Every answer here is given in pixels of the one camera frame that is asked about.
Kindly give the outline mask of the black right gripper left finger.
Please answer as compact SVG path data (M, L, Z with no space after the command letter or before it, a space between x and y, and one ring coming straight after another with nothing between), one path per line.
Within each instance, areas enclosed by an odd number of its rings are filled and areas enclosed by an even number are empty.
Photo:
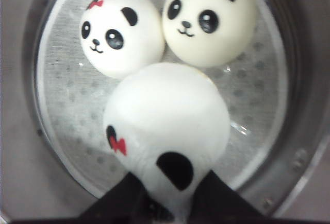
M141 181L128 173L114 188L80 214L85 223L152 223Z

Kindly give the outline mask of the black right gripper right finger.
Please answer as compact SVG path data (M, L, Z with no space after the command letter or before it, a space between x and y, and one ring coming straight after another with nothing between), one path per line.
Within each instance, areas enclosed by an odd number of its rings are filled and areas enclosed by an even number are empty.
M258 211L210 171L198 185L187 223L244 223Z

